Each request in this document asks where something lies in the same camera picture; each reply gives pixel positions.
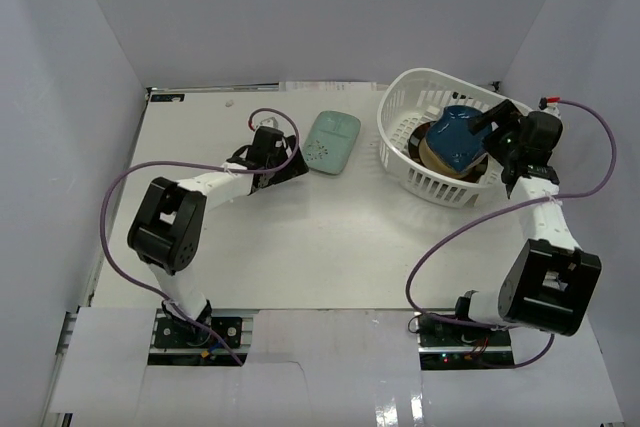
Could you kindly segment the round black rimmed plate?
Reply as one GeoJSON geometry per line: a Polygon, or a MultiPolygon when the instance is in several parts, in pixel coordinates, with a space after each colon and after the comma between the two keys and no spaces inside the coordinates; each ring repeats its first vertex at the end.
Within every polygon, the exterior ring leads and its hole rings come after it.
{"type": "MultiPolygon", "coordinates": [[[[418,146],[420,141],[422,139],[425,139],[426,133],[428,132],[431,125],[432,125],[432,122],[426,122],[419,125],[412,132],[407,143],[407,152],[408,152],[409,158],[415,163],[421,165],[422,167],[424,166],[422,165],[418,155],[418,146]]],[[[465,177],[457,180],[477,183],[479,179],[486,173],[487,167],[488,167],[488,157],[484,156],[480,162],[476,163],[474,166],[472,166],[469,170],[465,172],[466,173],[465,177]]]]}

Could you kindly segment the teal rectangular plate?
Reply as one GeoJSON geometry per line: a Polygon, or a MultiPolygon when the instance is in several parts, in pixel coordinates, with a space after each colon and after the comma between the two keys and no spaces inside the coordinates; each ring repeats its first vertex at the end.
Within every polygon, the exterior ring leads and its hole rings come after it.
{"type": "Polygon", "coordinates": [[[360,129],[361,121],[353,115],[333,110],[320,112],[302,145],[307,166],[323,174],[341,174],[360,129]]]}

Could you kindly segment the dark blue leaf dish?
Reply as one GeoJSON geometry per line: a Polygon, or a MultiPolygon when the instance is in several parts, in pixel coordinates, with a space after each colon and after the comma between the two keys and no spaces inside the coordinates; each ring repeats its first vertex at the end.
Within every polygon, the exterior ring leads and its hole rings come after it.
{"type": "Polygon", "coordinates": [[[469,121],[481,115],[470,106],[447,106],[425,134],[426,146],[435,159],[456,177],[464,177],[486,155],[483,139],[491,128],[484,127],[476,134],[469,128],[469,121]]]}

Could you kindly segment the yellow square panda plate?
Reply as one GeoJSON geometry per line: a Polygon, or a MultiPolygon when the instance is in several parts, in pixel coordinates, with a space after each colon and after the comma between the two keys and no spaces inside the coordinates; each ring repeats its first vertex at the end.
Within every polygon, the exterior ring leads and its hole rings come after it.
{"type": "Polygon", "coordinates": [[[418,146],[418,155],[422,165],[440,175],[454,179],[462,179],[466,176],[465,172],[456,172],[453,168],[446,165],[428,146],[425,139],[422,139],[418,146]]]}

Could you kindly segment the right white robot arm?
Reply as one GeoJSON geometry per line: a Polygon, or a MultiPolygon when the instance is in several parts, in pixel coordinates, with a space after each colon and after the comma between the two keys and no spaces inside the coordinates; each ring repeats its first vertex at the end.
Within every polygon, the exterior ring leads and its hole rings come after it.
{"type": "Polygon", "coordinates": [[[523,114],[504,100],[468,125],[473,134],[491,130],[482,144],[502,167],[508,198],[522,207],[524,245],[497,290],[470,290],[458,298],[452,335],[466,346],[484,338],[489,326],[572,336],[581,325],[602,264],[574,239],[556,198],[559,178],[549,160],[563,124],[549,111],[523,114]]]}

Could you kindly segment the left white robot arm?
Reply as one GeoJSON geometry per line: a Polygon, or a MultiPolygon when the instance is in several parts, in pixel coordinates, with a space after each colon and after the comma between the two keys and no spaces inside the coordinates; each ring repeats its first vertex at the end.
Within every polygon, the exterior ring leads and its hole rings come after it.
{"type": "Polygon", "coordinates": [[[177,334],[199,346],[211,334],[210,302],[189,270],[199,247],[205,214],[237,198],[309,172],[294,135],[259,127],[252,143],[237,150],[221,171],[173,181],[154,179],[127,236],[127,244],[154,274],[165,306],[177,317],[177,334]]]}

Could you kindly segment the white plastic basket bin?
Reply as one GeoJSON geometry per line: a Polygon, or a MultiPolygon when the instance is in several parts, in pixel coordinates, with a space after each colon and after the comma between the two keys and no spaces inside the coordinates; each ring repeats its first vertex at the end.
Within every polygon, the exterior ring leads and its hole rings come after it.
{"type": "Polygon", "coordinates": [[[384,170],[417,197],[446,207],[474,207],[487,202],[502,186],[502,167],[488,158],[485,172],[468,182],[442,175],[411,159],[410,137],[438,120],[445,107],[465,105],[482,112],[504,97],[430,68],[400,74],[384,92],[377,111],[379,158],[384,170]]]}

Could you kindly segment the papers at table back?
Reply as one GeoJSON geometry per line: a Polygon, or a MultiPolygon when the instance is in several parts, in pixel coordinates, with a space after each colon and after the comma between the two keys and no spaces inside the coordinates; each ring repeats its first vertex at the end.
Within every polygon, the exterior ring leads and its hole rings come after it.
{"type": "Polygon", "coordinates": [[[342,91],[384,91],[386,84],[370,81],[282,81],[279,92],[342,92],[342,91]]]}

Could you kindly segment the black label sticker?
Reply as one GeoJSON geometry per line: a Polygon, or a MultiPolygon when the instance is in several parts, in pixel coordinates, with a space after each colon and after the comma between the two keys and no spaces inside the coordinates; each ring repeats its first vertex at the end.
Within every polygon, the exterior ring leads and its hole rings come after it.
{"type": "Polygon", "coordinates": [[[160,94],[155,93],[150,96],[150,103],[174,103],[174,102],[183,102],[185,99],[184,94],[160,94]]]}

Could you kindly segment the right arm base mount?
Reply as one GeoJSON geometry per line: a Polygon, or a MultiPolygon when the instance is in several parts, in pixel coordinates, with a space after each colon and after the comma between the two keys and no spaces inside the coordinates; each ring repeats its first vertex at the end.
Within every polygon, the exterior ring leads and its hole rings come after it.
{"type": "Polygon", "coordinates": [[[468,371],[515,365],[507,331],[462,327],[414,315],[407,330],[417,340],[422,371],[468,371]]]}

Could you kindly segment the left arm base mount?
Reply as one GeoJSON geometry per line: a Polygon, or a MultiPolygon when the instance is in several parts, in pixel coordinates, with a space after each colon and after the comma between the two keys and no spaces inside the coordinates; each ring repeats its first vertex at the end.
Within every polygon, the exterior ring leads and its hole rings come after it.
{"type": "Polygon", "coordinates": [[[240,367],[249,344],[243,340],[240,316],[208,317],[212,335],[182,319],[172,320],[158,312],[147,358],[149,366],[240,367]]]}

